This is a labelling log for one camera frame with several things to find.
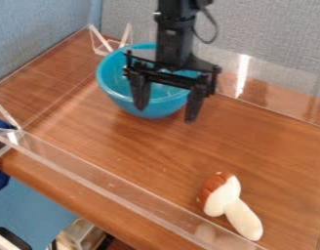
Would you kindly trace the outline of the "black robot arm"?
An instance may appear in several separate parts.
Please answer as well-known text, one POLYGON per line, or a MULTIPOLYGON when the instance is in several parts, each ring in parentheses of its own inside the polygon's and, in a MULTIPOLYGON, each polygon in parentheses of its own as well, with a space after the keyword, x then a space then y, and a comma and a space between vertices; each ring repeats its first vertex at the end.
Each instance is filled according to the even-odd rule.
POLYGON ((223 68, 193 53, 194 36, 210 44, 195 30, 197 14, 202 12, 218 26, 207 6, 214 0, 159 0, 154 18, 158 23, 156 47, 150 52, 126 51, 124 74, 131 82, 134 105, 144 110, 151 99, 151 84, 159 83, 190 90, 186 122, 194 122, 205 99, 217 93, 218 76, 223 68))

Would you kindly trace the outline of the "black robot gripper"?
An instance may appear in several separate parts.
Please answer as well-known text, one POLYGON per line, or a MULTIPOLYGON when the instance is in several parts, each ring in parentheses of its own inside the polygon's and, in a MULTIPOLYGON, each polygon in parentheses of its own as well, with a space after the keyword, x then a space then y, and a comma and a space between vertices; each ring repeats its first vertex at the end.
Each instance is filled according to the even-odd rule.
POLYGON ((124 74, 131 81, 134 105, 144 110, 151 99, 151 83, 190 90, 186 122, 197 120, 205 97, 215 94, 222 67, 201 59, 191 50, 193 31, 159 29, 156 48, 127 50, 124 74))

